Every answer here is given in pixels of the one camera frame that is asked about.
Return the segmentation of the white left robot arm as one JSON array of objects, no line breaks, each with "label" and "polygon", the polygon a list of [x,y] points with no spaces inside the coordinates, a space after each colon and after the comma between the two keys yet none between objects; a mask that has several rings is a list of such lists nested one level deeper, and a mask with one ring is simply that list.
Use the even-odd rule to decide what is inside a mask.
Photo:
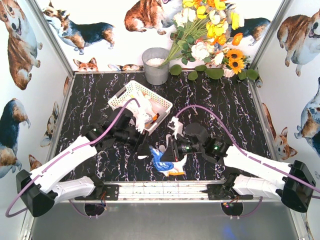
[{"label": "white left robot arm", "polygon": [[78,198],[96,200],[101,197],[105,185],[94,174],[68,181],[62,181],[62,178],[115,143],[132,147],[136,153],[142,150],[149,135],[145,131],[145,123],[150,118],[150,114],[142,107],[137,109],[137,114],[125,107],[118,107],[110,118],[91,124],[69,147],[46,164],[30,172],[23,170],[18,173],[18,196],[31,215],[40,217],[63,201]]}]

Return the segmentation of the blue dotted white glove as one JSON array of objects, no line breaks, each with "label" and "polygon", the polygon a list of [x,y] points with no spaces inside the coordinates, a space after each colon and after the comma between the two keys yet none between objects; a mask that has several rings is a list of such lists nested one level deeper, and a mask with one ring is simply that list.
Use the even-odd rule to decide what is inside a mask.
[{"label": "blue dotted white glove", "polygon": [[168,161],[161,161],[162,156],[164,155],[163,152],[160,150],[149,146],[150,153],[152,154],[152,164],[156,168],[158,172],[161,173],[168,173],[169,170],[174,168],[174,164]]}]

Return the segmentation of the yellow dotted white glove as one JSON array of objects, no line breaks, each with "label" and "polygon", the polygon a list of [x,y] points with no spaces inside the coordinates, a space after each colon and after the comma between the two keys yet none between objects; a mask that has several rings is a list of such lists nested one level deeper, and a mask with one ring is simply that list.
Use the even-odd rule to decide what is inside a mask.
[{"label": "yellow dotted white glove", "polygon": [[151,99],[149,96],[145,96],[141,91],[134,91],[129,96],[126,96],[124,100],[122,101],[122,104],[124,105],[128,100],[135,98],[135,100],[132,100],[128,103],[126,108],[130,110],[133,113],[133,116],[138,121],[144,120],[145,126],[152,125],[158,118],[159,114],[155,111],[153,111],[153,106],[151,103]]}]

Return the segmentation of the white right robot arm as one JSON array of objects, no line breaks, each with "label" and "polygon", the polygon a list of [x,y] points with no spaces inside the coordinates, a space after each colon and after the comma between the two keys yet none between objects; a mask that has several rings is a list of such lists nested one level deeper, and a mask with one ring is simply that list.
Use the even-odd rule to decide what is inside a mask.
[{"label": "white right robot arm", "polygon": [[221,164],[251,174],[250,177],[232,173],[213,193],[220,198],[257,196],[280,200],[286,207],[300,213],[307,212],[316,182],[307,165],[295,160],[292,164],[268,159],[245,151],[221,138],[211,137],[199,123],[187,126],[172,117],[168,128],[168,148],[161,162],[173,164],[175,174],[180,174],[187,155],[200,154],[213,164]]}]

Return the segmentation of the white glove orange cuff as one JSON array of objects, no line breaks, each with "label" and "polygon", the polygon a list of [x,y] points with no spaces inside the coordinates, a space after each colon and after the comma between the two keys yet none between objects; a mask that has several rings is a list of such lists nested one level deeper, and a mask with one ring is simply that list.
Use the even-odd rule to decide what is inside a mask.
[{"label": "white glove orange cuff", "polygon": [[[164,145],[160,145],[159,146],[159,150],[161,152],[165,152],[165,150],[167,149],[167,147],[165,147]],[[170,175],[184,175],[185,174],[185,170],[184,170],[184,166],[187,162],[187,155],[183,155],[183,157],[178,161],[178,162],[172,162],[173,163],[173,169],[169,170],[168,172],[163,173],[166,177],[169,177]]]}]

